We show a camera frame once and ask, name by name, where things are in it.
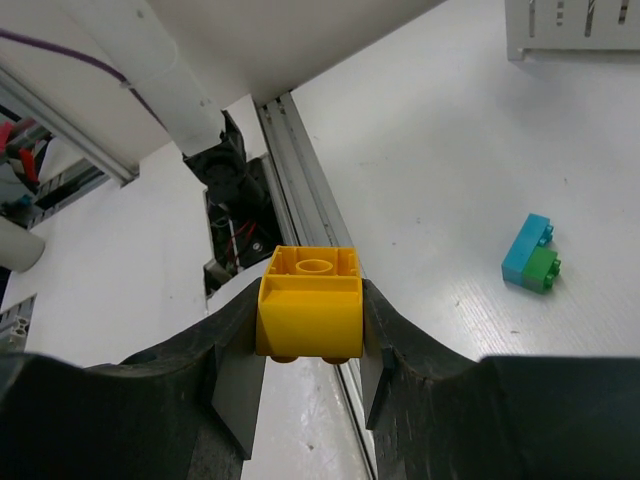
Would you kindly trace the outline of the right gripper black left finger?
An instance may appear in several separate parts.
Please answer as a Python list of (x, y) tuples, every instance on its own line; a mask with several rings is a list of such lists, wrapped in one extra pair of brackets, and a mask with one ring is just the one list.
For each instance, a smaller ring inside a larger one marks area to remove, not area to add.
[(254, 446), (265, 360), (259, 283), (120, 364), (1, 359), (5, 479), (237, 479)]

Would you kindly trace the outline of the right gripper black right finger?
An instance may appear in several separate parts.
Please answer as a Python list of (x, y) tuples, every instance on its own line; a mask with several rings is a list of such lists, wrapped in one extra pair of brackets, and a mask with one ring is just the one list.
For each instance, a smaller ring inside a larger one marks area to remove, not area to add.
[(635, 358), (449, 349), (363, 284), (361, 383), (382, 479), (635, 479)]

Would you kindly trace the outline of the small green lego brick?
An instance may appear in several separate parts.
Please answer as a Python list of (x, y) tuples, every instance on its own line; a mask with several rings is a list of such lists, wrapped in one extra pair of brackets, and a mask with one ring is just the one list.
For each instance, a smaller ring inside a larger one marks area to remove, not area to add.
[(550, 291), (560, 273), (560, 266), (557, 252), (536, 246), (523, 269), (522, 286), (539, 294)]

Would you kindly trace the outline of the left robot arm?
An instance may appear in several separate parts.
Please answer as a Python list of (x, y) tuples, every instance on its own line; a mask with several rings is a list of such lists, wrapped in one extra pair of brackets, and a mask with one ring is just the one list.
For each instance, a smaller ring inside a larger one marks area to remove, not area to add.
[(151, 6), (145, 1), (61, 5), (149, 105), (211, 202), (236, 217), (263, 210), (268, 195), (249, 172), (243, 134), (196, 79)]

